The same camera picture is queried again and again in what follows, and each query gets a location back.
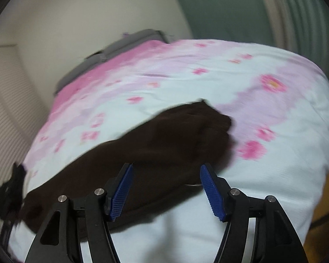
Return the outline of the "dark brown corduroy pants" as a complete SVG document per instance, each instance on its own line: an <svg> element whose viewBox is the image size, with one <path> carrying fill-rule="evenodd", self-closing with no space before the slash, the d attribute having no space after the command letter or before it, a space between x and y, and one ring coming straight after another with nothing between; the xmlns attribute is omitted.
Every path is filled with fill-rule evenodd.
<svg viewBox="0 0 329 263"><path fill-rule="evenodd" d="M60 195L82 198L117 176L125 163L134 180L112 230L162 213L198 192L200 167L229 157L232 119L198 101L162 111L117 140L68 164L25 197L18 218L37 232Z"/></svg>

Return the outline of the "pink floral bed cover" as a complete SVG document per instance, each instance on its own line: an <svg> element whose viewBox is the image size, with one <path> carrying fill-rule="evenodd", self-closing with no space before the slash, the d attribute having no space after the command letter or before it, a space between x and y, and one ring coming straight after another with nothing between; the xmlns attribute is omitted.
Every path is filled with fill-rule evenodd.
<svg viewBox="0 0 329 263"><path fill-rule="evenodd" d="M147 42L79 77L57 94L25 157L25 192L98 144L197 100L232 118L232 158L220 176L248 196L274 195L305 240L329 173L329 81L310 60L261 44Z"/></svg>

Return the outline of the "black and white clothes pile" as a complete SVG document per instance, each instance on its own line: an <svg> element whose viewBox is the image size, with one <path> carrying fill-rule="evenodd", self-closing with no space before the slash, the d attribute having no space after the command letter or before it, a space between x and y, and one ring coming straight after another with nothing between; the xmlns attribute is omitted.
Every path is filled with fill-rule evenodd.
<svg viewBox="0 0 329 263"><path fill-rule="evenodd" d="M0 186L0 219L14 223L23 201L23 184L27 172L22 164L16 162L8 181Z"/></svg>

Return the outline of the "white louvered closet doors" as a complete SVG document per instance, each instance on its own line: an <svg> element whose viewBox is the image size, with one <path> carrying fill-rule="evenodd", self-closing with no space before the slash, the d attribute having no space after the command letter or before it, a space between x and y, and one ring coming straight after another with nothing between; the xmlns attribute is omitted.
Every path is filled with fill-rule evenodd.
<svg viewBox="0 0 329 263"><path fill-rule="evenodd" d="M0 185L9 178L13 162L24 160L47 115L17 46L0 46Z"/></svg>

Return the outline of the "grey padded headboard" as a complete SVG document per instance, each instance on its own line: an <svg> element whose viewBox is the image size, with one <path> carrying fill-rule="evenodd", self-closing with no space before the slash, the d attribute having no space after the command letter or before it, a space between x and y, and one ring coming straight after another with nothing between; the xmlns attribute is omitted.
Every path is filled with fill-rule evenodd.
<svg viewBox="0 0 329 263"><path fill-rule="evenodd" d="M169 43L165 33L161 30L145 29L133 34L126 34L118 41L86 57L79 65L70 70L56 84L54 96L79 76L85 74L94 67L150 40Z"/></svg>

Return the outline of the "green curtain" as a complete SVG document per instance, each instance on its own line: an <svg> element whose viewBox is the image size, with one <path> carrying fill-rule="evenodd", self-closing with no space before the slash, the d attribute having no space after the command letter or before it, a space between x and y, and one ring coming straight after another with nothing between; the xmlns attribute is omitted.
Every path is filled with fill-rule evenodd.
<svg viewBox="0 0 329 263"><path fill-rule="evenodd" d="M195 39L260 43L298 53L329 74L324 0L178 0Z"/></svg>

